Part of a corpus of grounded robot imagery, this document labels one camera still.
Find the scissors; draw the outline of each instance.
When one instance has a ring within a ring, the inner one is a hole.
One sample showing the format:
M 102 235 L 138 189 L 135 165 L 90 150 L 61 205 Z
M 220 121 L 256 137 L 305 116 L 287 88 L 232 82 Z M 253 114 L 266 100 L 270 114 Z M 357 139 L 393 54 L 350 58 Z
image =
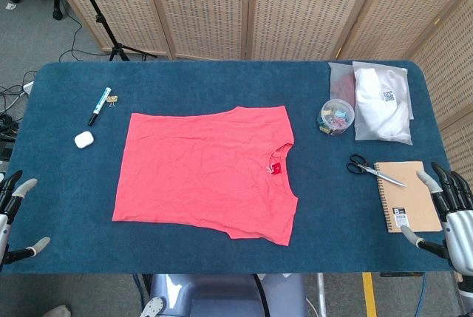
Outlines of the scissors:
M 407 187 L 404 183 L 396 180 L 389 175 L 381 173 L 380 171 L 376 171 L 375 169 L 370 167 L 370 164 L 366 160 L 365 157 L 359 154 L 353 154 L 350 156 L 350 163 L 347 163 L 347 169 L 354 174 L 366 174 L 371 173 L 381 179 L 387 180 L 388 182 L 394 183 L 399 186 Z

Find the blue table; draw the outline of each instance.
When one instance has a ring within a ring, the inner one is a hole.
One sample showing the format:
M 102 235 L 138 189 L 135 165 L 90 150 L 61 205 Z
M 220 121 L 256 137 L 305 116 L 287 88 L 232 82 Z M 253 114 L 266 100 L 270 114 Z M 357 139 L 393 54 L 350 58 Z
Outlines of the blue table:
M 445 261 L 389 234 L 374 176 L 349 173 L 352 153 L 372 162 L 436 160 L 447 166 L 421 70 L 409 70 L 413 146 L 354 141 L 353 127 L 329 137 L 316 125 L 328 99 L 323 61 L 163 61 L 48 64 L 38 73 L 9 172 L 39 182 L 13 225 L 13 249 L 50 236 L 34 259 L 5 273 L 255 273 L 445 270 Z M 77 149 L 104 88 L 118 95 L 91 128 L 95 142 Z M 235 106 L 285 105 L 295 137 L 287 167 L 299 204 L 289 247 L 264 239 L 232 240 L 186 225 L 112 222 L 115 190 L 132 112 L 201 115 Z M 441 242 L 443 234 L 424 234 Z

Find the woven panel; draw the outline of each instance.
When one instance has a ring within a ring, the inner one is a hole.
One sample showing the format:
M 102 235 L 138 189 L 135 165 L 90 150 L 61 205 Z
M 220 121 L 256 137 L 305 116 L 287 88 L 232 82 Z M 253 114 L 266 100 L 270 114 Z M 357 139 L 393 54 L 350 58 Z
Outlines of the woven panel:
M 372 0 L 343 58 L 400 58 L 449 0 Z
M 473 123 L 442 136 L 450 166 L 473 183 Z
M 329 58 L 355 1 L 256 0 L 252 58 Z
M 473 104 L 473 0 L 464 0 L 412 59 L 422 68 L 439 123 Z
M 161 0 L 177 55 L 241 58 L 242 0 Z
M 166 40 L 154 4 L 149 0 L 95 0 L 118 42 L 160 54 L 166 53 Z M 104 28 L 95 23 L 95 11 L 89 0 L 72 0 L 86 19 L 102 47 L 111 47 Z

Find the white garment in bag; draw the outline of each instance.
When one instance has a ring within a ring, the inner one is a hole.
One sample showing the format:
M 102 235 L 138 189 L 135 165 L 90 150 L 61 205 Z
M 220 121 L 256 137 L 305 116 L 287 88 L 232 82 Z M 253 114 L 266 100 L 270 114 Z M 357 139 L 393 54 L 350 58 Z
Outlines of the white garment in bag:
M 412 110 L 405 70 L 363 62 L 353 62 L 353 69 L 356 78 L 355 140 L 412 145 L 409 128 Z

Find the yellow floor tape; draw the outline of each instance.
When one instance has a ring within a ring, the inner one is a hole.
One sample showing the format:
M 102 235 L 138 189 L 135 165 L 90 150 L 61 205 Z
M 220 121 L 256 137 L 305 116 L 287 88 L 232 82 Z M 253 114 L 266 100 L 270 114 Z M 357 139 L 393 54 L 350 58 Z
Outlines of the yellow floor tape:
M 363 273 L 364 300 L 367 306 L 367 317 L 376 317 L 375 291 L 372 288 L 371 273 Z

